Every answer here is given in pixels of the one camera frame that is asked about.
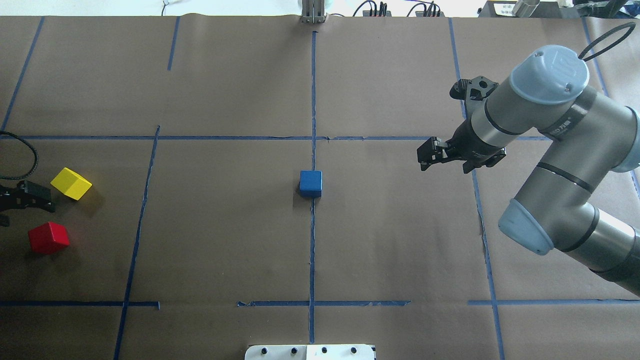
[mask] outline cube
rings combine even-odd
[[[322,172],[302,170],[300,172],[300,195],[315,199],[322,196]]]
[[[29,242],[31,251],[49,255],[68,247],[69,237],[64,226],[48,222],[29,230]]]
[[[71,199],[80,200],[92,184],[73,170],[65,167],[51,181],[51,185]]]

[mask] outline red cube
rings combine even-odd
[[[29,230],[31,250],[40,254],[53,254],[69,246],[69,237],[64,226],[48,222]]]

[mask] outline blue cube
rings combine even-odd
[[[322,172],[302,170],[300,172],[300,195],[315,199],[322,196]]]

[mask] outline blue joint cap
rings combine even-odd
[[[589,69],[576,53],[564,46],[546,45],[535,50],[511,71],[509,84],[524,99],[542,105],[572,101],[587,87]]]
[[[498,221],[498,228],[506,236],[538,255],[546,255],[554,248],[547,232],[516,199],[509,201],[507,210]]]
[[[615,172],[627,172],[640,166],[640,119],[638,114],[632,108],[629,108],[636,118],[636,138],[634,144],[631,146],[631,150],[627,154],[627,157],[622,160],[618,166],[612,168]]]
[[[322,172],[302,170],[300,172],[300,195],[315,199],[322,196]]]

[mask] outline gray robotic arm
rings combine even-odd
[[[600,277],[640,296],[640,232],[588,199],[609,171],[640,163],[640,119],[587,85],[575,52],[548,45],[533,52],[498,85],[484,77],[451,89],[467,119],[453,137],[418,148],[426,170],[464,160],[463,170],[494,166],[504,147],[535,127],[553,140],[499,221],[500,230],[539,255],[554,247]]]

